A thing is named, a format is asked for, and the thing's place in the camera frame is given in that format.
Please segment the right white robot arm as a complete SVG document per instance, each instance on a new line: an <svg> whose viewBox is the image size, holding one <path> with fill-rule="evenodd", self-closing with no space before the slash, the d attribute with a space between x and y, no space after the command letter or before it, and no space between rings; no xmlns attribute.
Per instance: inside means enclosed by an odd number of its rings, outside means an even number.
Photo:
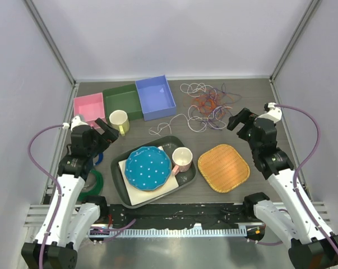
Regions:
<svg viewBox="0 0 338 269"><path fill-rule="evenodd" d="M302 187L288 155L277 145L277 122L283 105L267 103L257 115L243 108L229 118L227 129L243 127L237 135L248 142L254 165L281 198L284 215L264 193L244 199L242 213L248 221L263 221L287 247L294 268L330 268L338 265L338 234L319 215Z"/></svg>

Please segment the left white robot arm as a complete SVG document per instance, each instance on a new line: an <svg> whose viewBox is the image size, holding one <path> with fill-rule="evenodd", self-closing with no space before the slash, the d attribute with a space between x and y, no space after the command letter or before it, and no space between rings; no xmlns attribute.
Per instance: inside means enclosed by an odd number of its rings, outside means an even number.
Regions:
<svg viewBox="0 0 338 269"><path fill-rule="evenodd" d="M31 243L24 243L21 255L28 268L75 268L78 249L94 223L109 216L105 197L91 195L83 200L78 213L75 205L85 185L94 159L118 139L119 132L98 118L102 129L82 120L80 115L60 125L71 131L71 142L51 179L56 187L45 220Z"/></svg>

